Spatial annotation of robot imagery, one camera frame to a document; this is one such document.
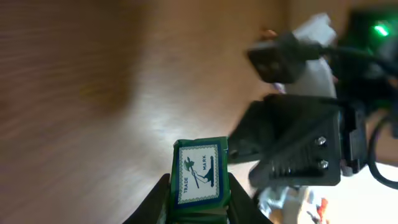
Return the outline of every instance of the wooden floor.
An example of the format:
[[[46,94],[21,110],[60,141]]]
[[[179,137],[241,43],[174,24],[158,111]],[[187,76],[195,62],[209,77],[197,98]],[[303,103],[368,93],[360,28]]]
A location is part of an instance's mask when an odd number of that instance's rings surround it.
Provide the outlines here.
[[[125,220],[176,139],[227,135],[269,91],[243,52],[282,8],[1,1],[0,223]]]

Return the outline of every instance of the decorative border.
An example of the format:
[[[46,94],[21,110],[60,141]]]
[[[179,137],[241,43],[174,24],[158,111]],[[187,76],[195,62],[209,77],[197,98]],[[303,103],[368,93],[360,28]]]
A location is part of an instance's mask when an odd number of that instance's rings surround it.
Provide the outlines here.
[[[197,197],[197,198],[191,198],[191,199],[185,199],[185,200],[181,200],[181,192],[183,192],[183,180],[182,180],[182,167],[183,167],[183,162],[180,159],[178,168],[179,168],[179,174],[178,174],[178,179],[180,180],[180,186],[178,188],[178,204],[183,204],[183,203],[190,203],[190,202],[197,202],[197,201],[201,201],[201,200],[208,200],[208,199],[213,199],[213,198],[218,198],[220,196],[220,185],[218,183],[218,180],[220,179],[219,177],[219,173],[218,173],[218,146],[216,144],[213,145],[206,145],[206,146],[188,146],[188,147],[181,147],[179,149],[178,152],[178,156],[180,158],[182,158],[182,151],[183,150],[192,150],[192,149],[206,149],[206,148],[211,148],[213,147],[215,150],[215,161],[217,162],[217,164],[214,165],[215,170],[216,170],[216,194],[215,195],[209,195],[206,197]]]

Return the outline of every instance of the green light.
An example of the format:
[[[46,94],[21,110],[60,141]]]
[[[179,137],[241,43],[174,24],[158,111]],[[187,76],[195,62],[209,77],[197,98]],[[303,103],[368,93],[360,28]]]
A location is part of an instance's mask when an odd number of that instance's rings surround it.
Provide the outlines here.
[[[387,29],[384,28],[383,26],[375,26],[375,27],[374,27],[374,30],[376,30],[377,33],[380,34],[380,35],[383,36],[383,37],[389,35]]]

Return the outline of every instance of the green led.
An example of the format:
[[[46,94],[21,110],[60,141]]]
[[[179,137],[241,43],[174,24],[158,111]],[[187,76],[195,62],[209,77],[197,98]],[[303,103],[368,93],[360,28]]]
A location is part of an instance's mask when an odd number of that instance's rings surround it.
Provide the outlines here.
[[[374,26],[374,30],[377,31],[377,33],[383,37],[389,35],[388,31],[386,28],[384,28],[383,26]]]

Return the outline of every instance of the blurry background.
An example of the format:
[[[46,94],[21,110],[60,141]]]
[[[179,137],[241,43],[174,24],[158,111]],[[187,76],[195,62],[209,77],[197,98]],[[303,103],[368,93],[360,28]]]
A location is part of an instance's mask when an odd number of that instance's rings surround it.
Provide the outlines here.
[[[244,57],[260,26],[325,11],[341,32],[369,2],[0,1],[0,223],[123,222],[176,139],[225,136],[273,91]]]

